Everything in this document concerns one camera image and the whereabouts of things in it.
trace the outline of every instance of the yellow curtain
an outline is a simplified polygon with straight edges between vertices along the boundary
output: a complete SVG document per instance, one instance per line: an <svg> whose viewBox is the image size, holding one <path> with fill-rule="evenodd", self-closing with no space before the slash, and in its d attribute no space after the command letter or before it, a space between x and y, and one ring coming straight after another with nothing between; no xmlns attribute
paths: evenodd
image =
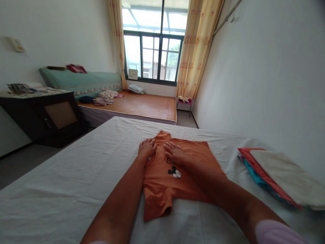
<svg viewBox="0 0 325 244"><path fill-rule="evenodd" d="M111 29L114 34L114 42L116 52L119 57L119 62L122 70L122 88L127 89L125 74L124 74L124 35L122 21L122 1L121 0L106 0L108 9L108 18L111 24Z"/></svg>
<svg viewBox="0 0 325 244"><path fill-rule="evenodd" d="M190 0L177 80L177 96L195 98L224 0Z"/></svg>

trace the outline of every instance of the single bed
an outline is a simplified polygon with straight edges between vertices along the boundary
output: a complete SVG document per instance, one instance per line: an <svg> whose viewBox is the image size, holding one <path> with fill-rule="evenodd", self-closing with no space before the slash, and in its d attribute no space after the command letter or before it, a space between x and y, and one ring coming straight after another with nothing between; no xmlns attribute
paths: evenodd
<svg viewBox="0 0 325 244"><path fill-rule="evenodd" d="M256 139L114 117L0 191L1 243L79 243L96 213L137 155L160 130L207 141L228 178L283 218L310 243L325 242L324 212L297 210L258 187L237 159ZM141 197L130 243L248 243L219 207L177 199L167 217L143 222Z"/></svg>
<svg viewBox="0 0 325 244"><path fill-rule="evenodd" d="M124 94L123 98L115 99L115 104L105 107L79 103L79 108L90 126L98 127L114 116L177 124L175 97L139 95L122 91L119 74L108 72L80 74L69 70L45 68L39 71L49 87L73 91L77 101L83 96L98 97L98 94L105 90L114 90Z"/></svg>
<svg viewBox="0 0 325 244"><path fill-rule="evenodd" d="M123 98L114 98L114 104L95 106L78 102L87 121L97 127L114 116L177 125L176 98L120 91Z"/></svg>

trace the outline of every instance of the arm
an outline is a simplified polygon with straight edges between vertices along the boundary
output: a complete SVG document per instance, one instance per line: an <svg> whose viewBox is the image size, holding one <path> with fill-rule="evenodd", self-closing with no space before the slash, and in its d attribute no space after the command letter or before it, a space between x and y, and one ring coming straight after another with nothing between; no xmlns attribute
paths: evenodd
<svg viewBox="0 0 325 244"><path fill-rule="evenodd" d="M138 156L100 208L82 244L93 241L128 243L141 195L144 168L156 151L154 142L155 139L146 139L140 143Z"/></svg>
<svg viewBox="0 0 325 244"><path fill-rule="evenodd" d="M250 243L256 244L255 228L261 220L286 223L263 202L223 175L199 164L186 155L180 146L164 145L166 156L183 165L204 193L223 208L238 224Z"/></svg>

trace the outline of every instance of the clock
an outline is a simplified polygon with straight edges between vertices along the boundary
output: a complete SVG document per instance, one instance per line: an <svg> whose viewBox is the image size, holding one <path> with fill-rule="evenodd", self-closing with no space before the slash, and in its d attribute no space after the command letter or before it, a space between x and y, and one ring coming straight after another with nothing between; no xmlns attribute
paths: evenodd
<svg viewBox="0 0 325 244"><path fill-rule="evenodd" d="M132 79L132 80L138 79L138 70L137 69L129 69L129 79Z"/></svg>

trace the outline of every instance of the stool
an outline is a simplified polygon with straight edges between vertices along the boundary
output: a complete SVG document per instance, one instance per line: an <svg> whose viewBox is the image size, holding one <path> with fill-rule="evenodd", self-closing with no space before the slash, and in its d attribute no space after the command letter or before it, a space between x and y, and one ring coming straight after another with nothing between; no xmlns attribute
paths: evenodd
<svg viewBox="0 0 325 244"><path fill-rule="evenodd" d="M178 107L178 104L179 103L190 105L190 117L191 117L192 99L189 99L189 103L184 103L184 102L181 102L180 100L178 100L178 103L177 103L177 106L176 106L176 110L177 110L177 107Z"/></svg>

